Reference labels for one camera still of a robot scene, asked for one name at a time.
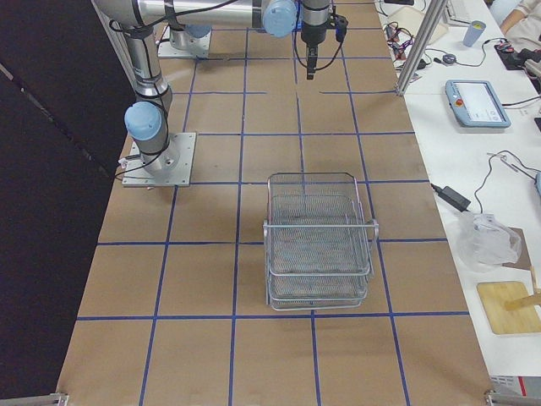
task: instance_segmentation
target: plastic bag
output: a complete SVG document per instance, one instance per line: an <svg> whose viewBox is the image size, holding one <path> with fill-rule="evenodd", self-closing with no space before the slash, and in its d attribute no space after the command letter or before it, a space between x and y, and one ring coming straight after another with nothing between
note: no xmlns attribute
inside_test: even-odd
<svg viewBox="0 0 541 406"><path fill-rule="evenodd" d="M496 221L492 214L464 211L459 219L462 234L458 242L461 258L488 265L516 263L522 252L520 236Z"/></svg>

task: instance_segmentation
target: person's hand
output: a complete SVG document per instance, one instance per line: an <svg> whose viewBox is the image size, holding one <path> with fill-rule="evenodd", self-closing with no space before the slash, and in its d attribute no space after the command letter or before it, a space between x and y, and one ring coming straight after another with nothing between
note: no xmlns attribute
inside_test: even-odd
<svg viewBox="0 0 541 406"><path fill-rule="evenodd" d="M504 19L504 22L501 23L500 29L503 34L507 34L507 31L516 23L518 23L521 19L525 19L526 15L519 10L513 10L509 13L509 15Z"/></svg>

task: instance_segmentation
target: control tablet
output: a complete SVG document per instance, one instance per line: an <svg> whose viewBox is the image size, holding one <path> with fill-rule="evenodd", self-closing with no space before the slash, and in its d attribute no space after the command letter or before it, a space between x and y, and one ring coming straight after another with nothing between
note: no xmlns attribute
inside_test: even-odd
<svg viewBox="0 0 541 406"><path fill-rule="evenodd" d="M504 129L511 125L492 85L486 80L447 80L445 93L464 127Z"/></svg>

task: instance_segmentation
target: tablet screen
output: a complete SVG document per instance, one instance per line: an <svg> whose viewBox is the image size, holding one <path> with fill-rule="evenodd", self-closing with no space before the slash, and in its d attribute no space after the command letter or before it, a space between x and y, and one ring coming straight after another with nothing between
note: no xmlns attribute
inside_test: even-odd
<svg viewBox="0 0 541 406"><path fill-rule="evenodd" d="M486 84L458 82L456 88L473 122L501 123L504 121Z"/></svg>

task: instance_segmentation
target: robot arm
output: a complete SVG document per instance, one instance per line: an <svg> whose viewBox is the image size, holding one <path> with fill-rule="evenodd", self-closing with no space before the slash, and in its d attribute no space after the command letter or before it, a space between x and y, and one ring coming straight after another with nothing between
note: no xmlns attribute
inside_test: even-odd
<svg viewBox="0 0 541 406"><path fill-rule="evenodd" d="M172 30L183 30L190 25L200 28L201 25L232 25L263 28L280 37L296 28L302 11L301 37L307 44L304 66L308 79L313 79L318 70L318 45L325 40L326 31L336 28L336 39L342 45L347 25L346 20L331 9L331 0L303 0L299 11L293 0L95 0L95 3L111 19L110 28L123 33L134 70L137 103L126 112L125 122L139 148L140 163L125 172L144 169L145 176L149 174L158 179L144 185L155 186L179 184L171 173L180 166L191 167L191 161L178 165L182 149L175 145L175 139L181 134L171 137L168 131L172 90L161 74L155 25L166 22ZM182 183L187 185L188 182L184 177Z"/></svg>

